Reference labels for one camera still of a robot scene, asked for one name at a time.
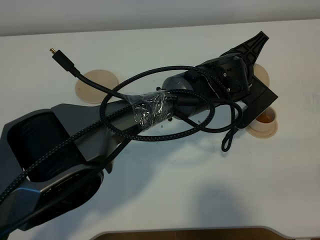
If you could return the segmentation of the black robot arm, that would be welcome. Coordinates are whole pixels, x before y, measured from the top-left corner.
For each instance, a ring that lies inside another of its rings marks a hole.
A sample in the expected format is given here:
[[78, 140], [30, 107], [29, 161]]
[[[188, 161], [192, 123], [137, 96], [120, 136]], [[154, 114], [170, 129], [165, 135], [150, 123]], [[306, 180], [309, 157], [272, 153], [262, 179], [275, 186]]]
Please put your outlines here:
[[106, 93], [99, 106], [60, 104], [26, 114], [0, 137], [0, 229], [28, 230], [87, 202], [131, 142], [225, 133], [227, 152], [277, 96], [254, 74], [264, 32], [197, 66], [166, 66], [113, 89], [89, 80], [60, 50], [53, 59]]

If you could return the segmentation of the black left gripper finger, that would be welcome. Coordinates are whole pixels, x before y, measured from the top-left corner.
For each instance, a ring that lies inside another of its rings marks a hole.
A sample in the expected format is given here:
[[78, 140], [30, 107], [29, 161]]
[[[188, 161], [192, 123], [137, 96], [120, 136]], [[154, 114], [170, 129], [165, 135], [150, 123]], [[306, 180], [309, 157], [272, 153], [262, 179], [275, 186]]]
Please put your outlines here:
[[251, 39], [231, 48], [221, 55], [237, 54], [247, 66], [253, 66], [269, 37], [262, 31]]

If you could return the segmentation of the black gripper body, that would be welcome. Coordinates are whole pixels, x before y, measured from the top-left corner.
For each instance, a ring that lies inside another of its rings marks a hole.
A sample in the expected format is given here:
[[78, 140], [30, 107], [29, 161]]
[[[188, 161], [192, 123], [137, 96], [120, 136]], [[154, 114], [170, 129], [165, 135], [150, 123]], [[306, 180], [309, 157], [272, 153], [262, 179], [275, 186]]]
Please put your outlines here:
[[242, 100], [250, 94], [253, 65], [240, 53], [229, 53], [207, 60], [197, 66], [217, 74], [232, 100]]

